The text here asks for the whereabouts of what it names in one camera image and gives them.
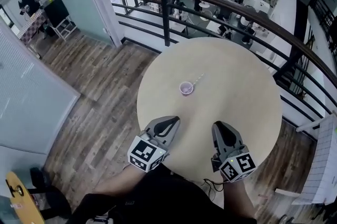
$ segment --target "wooden handrail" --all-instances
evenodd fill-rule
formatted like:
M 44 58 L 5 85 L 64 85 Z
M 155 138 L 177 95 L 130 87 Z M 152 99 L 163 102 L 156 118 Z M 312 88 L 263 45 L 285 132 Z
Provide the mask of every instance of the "wooden handrail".
M 331 81 L 335 88 L 337 88 L 337 76 L 329 69 L 329 67 L 310 49 L 308 49 L 303 42 L 297 39 L 294 35 L 288 32 L 286 29 L 278 25 L 277 23 L 267 19 L 265 16 L 247 8 L 241 4 L 227 1 L 227 0 L 202 0 L 219 7 L 225 7 L 232 11 L 233 13 L 242 15 L 260 26 L 268 29 L 270 32 L 274 33 L 278 37 L 285 40 L 291 46 L 296 47 L 299 51 L 303 53 L 313 64 L 316 65 L 318 69 Z

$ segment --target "wooden floor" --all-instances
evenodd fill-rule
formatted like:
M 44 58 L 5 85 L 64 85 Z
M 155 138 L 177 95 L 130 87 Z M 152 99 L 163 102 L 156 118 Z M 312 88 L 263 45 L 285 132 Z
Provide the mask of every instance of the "wooden floor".
M 45 165 L 73 209 L 86 193 L 127 163 L 127 150 L 140 131 L 138 87 L 156 56 L 128 42 L 112 48 L 79 32 L 67 43 L 56 41 L 44 55 L 43 62 L 81 93 Z M 301 191 L 315 147 L 307 136 L 282 123 L 273 151 L 245 180 L 258 223 L 277 223 L 285 213 L 300 223 L 322 223 L 322 217 L 310 220 L 318 211 L 316 207 L 292 206 L 292 198 L 274 193 L 275 188 Z

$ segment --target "window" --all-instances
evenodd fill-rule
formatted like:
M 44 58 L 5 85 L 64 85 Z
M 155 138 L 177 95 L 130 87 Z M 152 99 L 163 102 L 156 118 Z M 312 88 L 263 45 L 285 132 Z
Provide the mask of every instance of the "window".
M 4 20 L 4 22 L 7 24 L 7 26 L 10 27 L 11 30 L 17 35 L 19 33 L 19 29 L 14 25 L 14 22 L 7 15 L 2 5 L 0 5 L 0 16 Z

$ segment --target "plastic cup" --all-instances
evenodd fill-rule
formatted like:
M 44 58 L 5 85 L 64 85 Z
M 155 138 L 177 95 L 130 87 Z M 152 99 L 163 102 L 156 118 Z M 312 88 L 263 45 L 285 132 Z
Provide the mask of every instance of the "plastic cup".
M 183 96 L 188 96 L 193 92 L 193 84 L 190 82 L 182 82 L 179 86 L 179 90 Z

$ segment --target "metal railing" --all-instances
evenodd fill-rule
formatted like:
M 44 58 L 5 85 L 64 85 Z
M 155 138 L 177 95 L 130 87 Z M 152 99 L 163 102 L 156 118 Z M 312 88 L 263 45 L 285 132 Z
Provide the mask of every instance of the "metal railing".
M 136 30 L 139 30 L 141 32 L 145 32 L 147 34 L 154 35 L 156 37 L 164 39 L 164 43 L 166 46 L 170 46 L 170 43 L 178 43 L 178 40 L 175 40 L 175 36 L 179 35 L 185 38 L 192 38 L 191 35 L 184 32 L 178 32 L 174 29 L 170 28 L 170 21 L 176 22 L 178 24 L 182 24 L 185 26 L 186 29 L 194 29 L 200 33 L 203 33 L 205 36 L 211 36 L 211 37 L 217 37 L 217 38 L 225 38 L 224 36 L 220 35 L 217 32 L 208 30 L 204 27 L 199 27 L 198 25 L 195 25 L 193 23 L 190 23 L 188 21 L 182 21 L 179 19 L 176 19 L 173 16 L 170 16 L 170 10 L 172 8 L 187 12 L 190 15 L 197 16 L 197 17 L 203 17 L 206 18 L 210 21 L 216 22 L 220 25 L 223 25 L 226 28 L 231 29 L 235 34 L 238 34 L 240 36 L 245 36 L 248 39 L 251 39 L 252 41 L 255 41 L 259 43 L 260 45 L 264 46 L 266 49 L 271 50 L 275 54 L 277 54 L 279 57 L 283 58 L 286 63 L 282 66 L 279 67 L 273 63 L 273 61 L 270 61 L 269 58 L 265 58 L 262 55 L 256 54 L 256 57 L 258 57 L 263 63 L 265 63 L 267 66 L 270 68 L 274 69 L 274 74 L 273 77 L 277 83 L 282 89 L 284 89 L 286 92 L 288 92 L 290 95 L 298 99 L 304 106 L 306 106 L 312 113 L 310 115 L 304 111 L 302 108 L 297 106 L 296 104 L 292 103 L 288 99 L 284 98 L 281 96 L 281 99 L 292 106 L 294 109 L 302 113 L 306 118 L 308 118 L 311 121 L 315 121 L 318 118 L 323 118 L 324 115 L 322 115 L 320 112 L 318 112 L 313 106 L 312 102 L 308 102 L 305 99 L 301 98 L 298 96 L 295 92 L 293 92 L 289 87 L 285 86 L 285 84 L 282 82 L 284 79 L 287 79 L 291 83 L 295 84 L 298 88 L 300 88 L 305 94 L 310 96 L 316 103 L 321 106 L 328 114 L 331 113 L 331 110 L 324 104 L 325 102 L 318 99 L 314 93 L 312 93 L 308 88 L 306 88 L 301 81 L 298 81 L 295 79 L 292 75 L 289 74 L 288 70 L 289 68 L 294 68 L 297 70 L 297 72 L 301 73 L 301 79 L 307 78 L 309 79 L 316 87 L 318 87 L 328 98 L 335 107 L 337 107 L 337 102 L 336 100 L 328 93 L 328 91 L 321 85 L 311 74 L 308 73 L 306 70 L 305 66 L 303 64 L 299 63 L 299 58 L 305 57 L 306 58 L 306 63 L 305 65 L 307 66 L 309 62 L 313 63 L 332 83 L 332 85 L 337 88 L 337 77 L 331 72 L 331 70 L 327 67 L 327 65 L 319 58 L 317 55 L 312 52 L 307 46 L 305 46 L 299 39 L 297 39 L 295 36 L 293 36 L 291 33 L 289 33 L 287 30 L 284 28 L 280 27 L 278 24 L 275 22 L 271 21 L 268 19 L 268 17 L 264 14 L 257 13 L 253 8 L 248 8 L 243 5 L 237 4 L 232 1 L 226 1 L 226 0 L 201 0 L 205 1 L 209 4 L 215 5 L 221 9 L 225 9 L 227 11 L 230 11 L 234 14 L 237 14 L 239 16 L 245 17 L 247 21 L 252 21 L 255 22 L 256 24 L 260 25 L 261 27 L 267 29 L 269 32 L 274 33 L 276 36 L 280 37 L 281 39 L 285 40 L 288 44 L 290 44 L 292 47 L 296 49 L 296 53 L 294 56 L 289 57 L 285 55 L 283 52 L 279 51 L 276 49 L 274 46 L 268 44 L 264 40 L 261 40 L 257 38 L 255 35 L 252 35 L 248 33 L 245 29 L 239 28 L 237 26 L 234 26 L 233 24 L 230 24 L 224 20 L 218 19 L 216 17 L 210 16 L 206 13 L 203 12 L 198 12 L 193 9 L 189 9 L 186 7 L 178 6 L 173 4 L 174 0 L 136 0 L 138 1 L 139 4 L 141 3 L 155 3 L 159 4 L 161 6 L 161 13 L 155 13 L 150 10 L 150 8 L 141 8 L 137 6 L 127 6 L 124 4 L 117 4 L 117 3 L 112 3 L 113 6 L 116 7 L 122 7 L 126 9 L 130 9 L 131 13 L 128 14 L 120 14 L 116 13 L 118 17 L 121 18 L 120 24 L 126 27 L 130 27 Z M 161 18 L 161 23 L 159 24 L 158 21 L 157 23 L 149 21 L 149 18 L 142 19 L 141 16 L 134 17 L 132 16 L 133 11 L 138 11 L 141 13 L 146 13 L 153 15 L 155 17 Z M 141 25 L 150 25 L 154 26 L 156 28 L 159 28 L 162 30 L 163 34 L 158 33 L 159 31 L 154 32 L 152 27 L 147 27 L 145 26 L 140 26 L 140 25 L 134 25 L 135 23 L 132 23 L 131 21 L 136 21 L 139 23 L 142 23 Z M 132 39 L 129 39 L 137 44 L 147 46 L 147 44 L 141 44 L 137 41 L 134 41 Z
M 325 37 L 329 43 L 329 49 L 337 68 L 337 19 L 335 19 L 324 0 L 310 0 L 309 5 L 314 10 L 325 32 Z

